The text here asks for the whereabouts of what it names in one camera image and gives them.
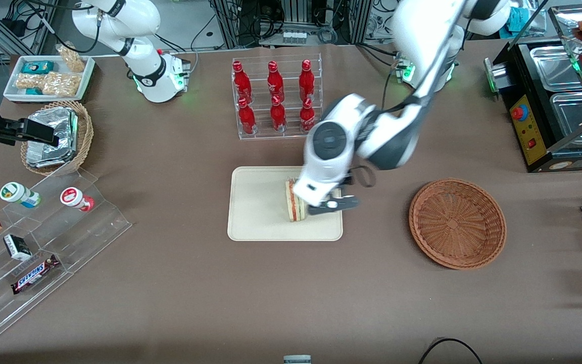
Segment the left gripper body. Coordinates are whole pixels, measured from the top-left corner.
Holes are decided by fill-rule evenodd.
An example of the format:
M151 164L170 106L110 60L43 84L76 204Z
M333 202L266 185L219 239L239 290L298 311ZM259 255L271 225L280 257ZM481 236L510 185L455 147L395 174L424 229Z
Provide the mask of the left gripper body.
M303 167L293 182L293 195L309 209L351 209L353 196L344 193L348 169Z

